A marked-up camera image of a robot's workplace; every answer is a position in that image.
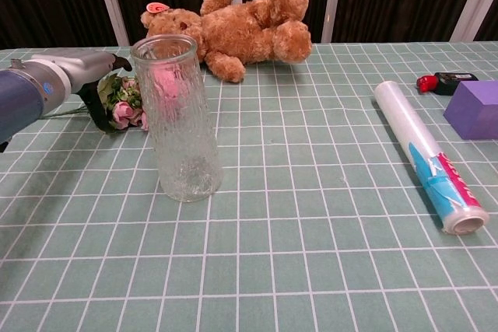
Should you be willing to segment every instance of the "textured glass vase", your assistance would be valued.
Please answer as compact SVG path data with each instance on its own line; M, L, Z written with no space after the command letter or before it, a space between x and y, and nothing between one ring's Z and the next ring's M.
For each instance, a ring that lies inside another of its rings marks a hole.
M179 201L208 197L223 169L195 40L148 37L132 47L132 58L164 193Z

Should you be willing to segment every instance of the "teddy bear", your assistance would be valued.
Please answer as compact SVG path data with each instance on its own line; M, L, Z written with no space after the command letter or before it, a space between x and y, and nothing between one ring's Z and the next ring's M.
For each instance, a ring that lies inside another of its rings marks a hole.
M275 60L297 63L311 53L311 35L302 22L309 0L203 0L200 15L187 9L149 10L140 20L147 37L185 34L197 42L197 56L226 81L244 79L245 65Z

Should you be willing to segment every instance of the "cling film roll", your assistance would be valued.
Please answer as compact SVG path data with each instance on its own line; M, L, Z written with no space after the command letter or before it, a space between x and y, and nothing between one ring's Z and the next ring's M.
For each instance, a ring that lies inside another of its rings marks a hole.
M373 94L443 222L443 231L463 235L487 224L489 214L481 207L398 84L382 82Z

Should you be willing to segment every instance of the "purple block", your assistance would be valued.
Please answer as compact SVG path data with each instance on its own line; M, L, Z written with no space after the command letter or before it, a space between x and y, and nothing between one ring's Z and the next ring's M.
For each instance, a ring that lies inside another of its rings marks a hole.
M464 140L498 139L498 81L460 82L444 117Z

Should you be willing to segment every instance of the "green grid tablecloth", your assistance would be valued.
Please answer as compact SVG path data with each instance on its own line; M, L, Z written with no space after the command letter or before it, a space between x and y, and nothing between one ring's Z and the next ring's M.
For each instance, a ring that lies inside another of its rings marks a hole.
M0 51L0 68L33 51ZM323 44L303 64L248 66L241 85L205 74L225 178L194 204L162 193L144 131L29 126L0 155L0 330L496 331L498 144L462 141L449 98L416 92L440 71L498 79L498 44ZM384 80L487 227L441 233L373 103Z

